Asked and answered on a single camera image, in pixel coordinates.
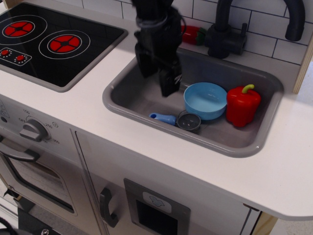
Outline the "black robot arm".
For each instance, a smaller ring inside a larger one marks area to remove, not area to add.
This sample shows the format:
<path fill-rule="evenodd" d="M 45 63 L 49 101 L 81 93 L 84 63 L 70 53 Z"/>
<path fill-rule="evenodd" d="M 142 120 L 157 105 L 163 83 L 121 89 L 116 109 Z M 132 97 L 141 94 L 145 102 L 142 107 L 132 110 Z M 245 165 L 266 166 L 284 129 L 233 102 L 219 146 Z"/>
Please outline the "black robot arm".
<path fill-rule="evenodd" d="M 143 77 L 158 75 L 164 97 L 177 92 L 182 69 L 177 49 L 182 43 L 181 15 L 171 0 L 133 0 L 136 59 Z"/>

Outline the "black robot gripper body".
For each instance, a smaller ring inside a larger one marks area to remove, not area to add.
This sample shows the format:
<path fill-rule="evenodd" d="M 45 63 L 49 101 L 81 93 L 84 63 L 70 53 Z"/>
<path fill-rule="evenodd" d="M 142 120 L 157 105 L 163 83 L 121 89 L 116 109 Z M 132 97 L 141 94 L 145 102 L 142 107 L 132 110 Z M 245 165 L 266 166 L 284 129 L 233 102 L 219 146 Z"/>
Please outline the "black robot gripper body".
<path fill-rule="evenodd" d="M 173 7 L 165 10 L 159 19 L 148 20 L 139 17 L 136 19 L 140 28 L 134 34 L 137 44 L 141 44 L 151 53 L 158 71 L 180 66 L 177 56 L 178 46 L 182 42 L 180 20 L 179 12 Z"/>

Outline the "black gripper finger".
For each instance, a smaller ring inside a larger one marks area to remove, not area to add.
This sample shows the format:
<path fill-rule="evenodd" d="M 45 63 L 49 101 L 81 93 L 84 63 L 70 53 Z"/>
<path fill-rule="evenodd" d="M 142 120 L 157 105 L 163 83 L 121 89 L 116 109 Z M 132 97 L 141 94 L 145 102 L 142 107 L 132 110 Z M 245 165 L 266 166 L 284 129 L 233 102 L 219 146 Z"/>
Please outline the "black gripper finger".
<path fill-rule="evenodd" d="M 179 90 L 182 79 L 180 66 L 170 70 L 159 70 L 158 75 L 162 96 L 168 97 Z"/>
<path fill-rule="evenodd" d="M 152 76 L 158 72 L 157 66 L 153 63 L 151 53 L 141 44 L 135 45 L 135 54 L 138 66 L 144 78 Z"/>

